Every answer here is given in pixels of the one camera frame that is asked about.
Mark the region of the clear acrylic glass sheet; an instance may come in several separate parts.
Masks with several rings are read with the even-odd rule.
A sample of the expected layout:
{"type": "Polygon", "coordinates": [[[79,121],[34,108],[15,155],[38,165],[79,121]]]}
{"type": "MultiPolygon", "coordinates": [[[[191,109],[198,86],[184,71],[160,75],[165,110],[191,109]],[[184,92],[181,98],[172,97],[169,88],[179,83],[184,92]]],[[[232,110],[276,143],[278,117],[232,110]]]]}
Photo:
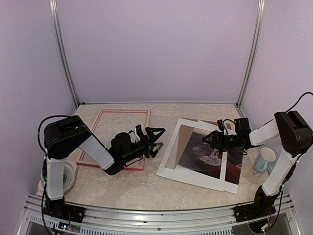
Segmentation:
{"type": "Polygon", "coordinates": [[[156,175],[186,184],[222,191],[225,182],[225,171],[220,175],[219,179],[217,179],[185,168],[172,168],[174,166],[173,149],[176,146],[179,127],[181,124],[185,123],[184,119],[185,118],[179,118],[174,128],[168,129],[164,135],[156,141],[164,143],[164,146],[157,154],[162,160],[156,175]]]}

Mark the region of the dark landscape photo print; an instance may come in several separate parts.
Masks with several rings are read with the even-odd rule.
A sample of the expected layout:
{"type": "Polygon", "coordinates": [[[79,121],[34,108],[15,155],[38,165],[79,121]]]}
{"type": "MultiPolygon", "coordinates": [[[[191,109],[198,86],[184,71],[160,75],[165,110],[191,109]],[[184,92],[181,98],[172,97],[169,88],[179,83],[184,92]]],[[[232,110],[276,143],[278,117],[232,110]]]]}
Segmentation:
{"type": "MultiPolygon", "coordinates": [[[[208,132],[195,129],[182,153],[178,165],[198,173],[219,179],[222,167],[223,151],[212,148],[202,141],[208,132]]],[[[236,147],[227,153],[225,180],[238,184],[243,162],[243,149],[236,147]]]]}

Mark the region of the pink wooden picture frame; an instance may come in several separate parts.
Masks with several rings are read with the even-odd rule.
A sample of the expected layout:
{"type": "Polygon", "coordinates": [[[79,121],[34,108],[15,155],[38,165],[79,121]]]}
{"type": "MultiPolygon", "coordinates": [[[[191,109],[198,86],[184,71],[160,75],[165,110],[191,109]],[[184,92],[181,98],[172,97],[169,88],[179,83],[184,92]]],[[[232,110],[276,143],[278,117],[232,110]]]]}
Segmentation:
{"type": "MultiPolygon", "coordinates": [[[[141,125],[142,131],[150,124],[150,109],[104,109],[101,108],[97,113],[91,131],[99,138],[104,146],[109,149],[111,140],[121,132],[128,133],[135,130],[137,125],[141,125]]],[[[77,165],[99,168],[98,164],[92,160],[85,152],[80,151],[77,165]]],[[[125,170],[128,171],[143,171],[145,159],[138,161],[131,160],[129,163],[134,163],[125,170]]]]}

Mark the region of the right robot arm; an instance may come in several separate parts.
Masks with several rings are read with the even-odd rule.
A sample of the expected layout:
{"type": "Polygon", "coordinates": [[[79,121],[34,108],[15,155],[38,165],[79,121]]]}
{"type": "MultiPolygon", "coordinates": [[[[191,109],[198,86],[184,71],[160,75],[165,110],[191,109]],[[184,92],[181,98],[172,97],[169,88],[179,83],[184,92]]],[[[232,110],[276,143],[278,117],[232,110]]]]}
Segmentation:
{"type": "Polygon", "coordinates": [[[203,142],[226,152],[235,147],[248,150],[275,138],[281,141],[281,152],[274,169],[257,189],[253,203],[234,208],[236,220],[242,222],[274,214],[274,202],[283,194],[283,185],[292,176],[300,157],[313,144],[313,131],[297,111],[277,112],[274,119],[255,130],[251,130],[248,118],[237,118],[233,122],[234,134],[226,135],[221,129],[223,121],[219,120],[219,130],[205,136],[203,142]]]}

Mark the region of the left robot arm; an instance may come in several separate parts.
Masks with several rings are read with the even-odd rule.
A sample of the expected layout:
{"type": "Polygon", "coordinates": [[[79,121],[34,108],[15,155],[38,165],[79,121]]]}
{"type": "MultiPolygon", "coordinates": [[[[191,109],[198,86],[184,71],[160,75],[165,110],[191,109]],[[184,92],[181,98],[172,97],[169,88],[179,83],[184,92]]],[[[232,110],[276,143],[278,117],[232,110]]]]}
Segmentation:
{"type": "Polygon", "coordinates": [[[133,142],[129,132],[121,132],[106,148],[79,116],[58,115],[58,121],[44,129],[44,143],[39,146],[44,152],[42,178],[45,197],[43,214],[69,221],[81,220],[85,208],[65,203],[63,178],[67,157],[76,149],[82,150],[108,175],[115,175],[143,158],[154,158],[162,143],[157,140],[164,128],[137,125],[133,142]]]}

